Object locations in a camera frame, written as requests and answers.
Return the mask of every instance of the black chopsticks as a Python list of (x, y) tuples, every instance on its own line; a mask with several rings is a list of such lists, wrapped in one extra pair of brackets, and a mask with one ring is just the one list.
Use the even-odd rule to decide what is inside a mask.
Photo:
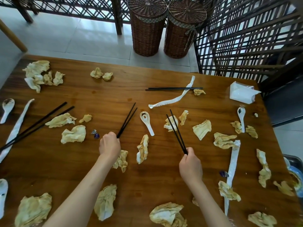
[(187, 152), (187, 150), (186, 150), (185, 144), (184, 144), (184, 142), (183, 142), (182, 136), (181, 136), (181, 134), (180, 134), (179, 128), (178, 128), (178, 126), (177, 126), (177, 123), (176, 123), (176, 120), (175, 120), (173, 114), (172, 114), (172, 119), (174, 120), (174, 123), (175, 123), (175, 126), (176, 126), (176, 128), (177, 128), (177, 131), (178, 131), (178, 133), (179, 133), (180, 139), (179, 139), (179, 137), (178, 137), (178, 135), (177, 135), (177, 133), (176, 133), (176, 131), (175, 131), (175, 129), (174, 129), (174, 126), (172, 125), (172, 122), (170, 121), (170, 119), (169, 119), (169, 123), (170, 123), (170, 125), (172, 126), (172, 129), (173, 129), (173, 131), (174, 131), (174, 133), (175, 133), (175, 135), (176, 135), (176, 137), (177, 137), (177, 140), (178, 140), (178, 142), (179, 142), (179, 144), (180, 144), (180, 146), (181, 146), (181, 148), (182, 148), (182, 151), (184, 152), (184, 154), (188, 154), (188, 152)]
[(145, 91), (157, 91), (157, 90), (192, 90), (203, 89), (203, 87), (149, 87)]
[[(10, 147), (11, 145), (21, 141), (22, 139), (26, 138), (27, 136), (29, 136), (30, 134), (34, 133), (35, 131), (39, 130), (40, 128), (42, 128), (45, 125), (45, 122), (43, 124), (41, 124), (40, 126), (38, 126), (37, 128), (35, 128), (34, 130), (28, 132), (29, 130), (31, 130), (32, 128), (34, 128), (36, 125), (38, 125), (39, 123), (41, 123), (43, 120), (45, 120), (46, 118), (48, 118), (49, 116), (51, 116), (52, 114), (54, 114), (56, 111), (58, 111), (60, 108), (62, 108), (63, 106), (65, 106), (67, 104), (67, 102), (62, 103), (60, 106), (56, 107), (54, 110), (52, 110), (50, 113), (48, 113), (47, 115), (45, 115), (43, 118), (39, 119), (37, 122), (35, 122), (32, 126), (30, 126), (29, 128), (27, 128), (25, 131), (23, 131), (22, 133), (18, 134), (14, 139), (12, 139), (11, 141), (9, 141), (7, 144), (5, 144), (3, 147), (0, 148), (0, 152), (3, 151), (4, 149)], [(74, 108), (74, 106), (68, 108), (67, 110), (61, 112), (59, 115), (65, 114), (68, 111), (72, 110)]]
[(131, 114), (131, 111), (133, 110), (134, 106), (136, 103), (134, 103), (134, 105), (132, 106), (131, 110), (129, 111), (129, 114), (127, 115), (126, 119), (124, 120), (124, 123), (122, 124), (122, 127), (120, 128), (120, 131), (117, 134), (117, 138), (120, 138), (120, 136), (122, 135), (124, 129), (126, 128), (127, 124), (129, 123), (129, 121), (131, 120), (131, 118), (133, 117), (134, 113), (136, 112), (136, 110), (138, 109), (138, 107), (136, 107), (136, 109), (134, 110), (134, 112)]

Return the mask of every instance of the checkered ribbon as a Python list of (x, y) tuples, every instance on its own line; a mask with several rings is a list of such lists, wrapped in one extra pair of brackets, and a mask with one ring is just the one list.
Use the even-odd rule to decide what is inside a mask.
[(185, 32), (185, 35), (188, 35), (189, 34), (189, 37), (187, 39), (187, 42), (186, 42), (186, 45), (185, 45), (185, 48), (184, 48), (184, 51), (187, 49), (188, 46), (191, 46), (191, 44), (193, 43), (194, 41), (194, 38), (195, 38), (195, 35), (197, 35), (197, 28), (199, 28), (201, 25), (203, 25), (204, 21), (199, 23), (198, 25), (194, 25), (194, 24), (186, 24), (186, 23), (182, 23), (182, 22), (179, 22), (177, 21), (175, 18), (173, 18), (172, 15), (169, 14), (169, 20), (176, 26), (179, 26), (181, 28), (184, 28), (184, 29), (188, 29), (186, 32)]
[(135, 15), (139, 20), (145, 22), (145, 23), (157, 23), (159, 21), (162, 21), (163, 19), (165, 19), (168, 15), (168, 11), (166, 11), (162, 16), (158, 17), (158, 18), (143, 18), (143, 17), (139, 17), (137, 15)]

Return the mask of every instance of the woven basket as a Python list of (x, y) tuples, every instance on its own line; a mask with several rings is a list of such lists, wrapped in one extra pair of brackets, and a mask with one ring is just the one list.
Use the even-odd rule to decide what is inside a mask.
[(174, 0), (169, 3), (164, 52), (172, 58), (182, 58), (197, 35), (196, 29), (206, 19), (206, 11), (192, 0)]
[(128, 0), (134, 51), (150, 57), (159, 50), (167, 4), (163, 0)]

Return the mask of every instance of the forearm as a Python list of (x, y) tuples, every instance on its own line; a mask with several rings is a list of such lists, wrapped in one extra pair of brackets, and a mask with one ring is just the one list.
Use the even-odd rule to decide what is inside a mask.
[(188, 186), (199, 204), (208, 227), (232, 227), (202, 180)]
[(100, 155), (93, 168), (43, 227), (85, 227), (111, 167), (106, 158)]

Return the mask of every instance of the basket lid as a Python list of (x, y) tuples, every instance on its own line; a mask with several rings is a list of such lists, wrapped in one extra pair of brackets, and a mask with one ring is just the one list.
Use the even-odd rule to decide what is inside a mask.
[(127, 5), (136, 15), (144, 18), (157, 18), (167, 11), (164, 0), (127, 0)]
[(187, 24), (201, 23), (206, 19), (206, 10), (193, 0), (174, 0), (169, 3), (169, 13), (178, 21)]

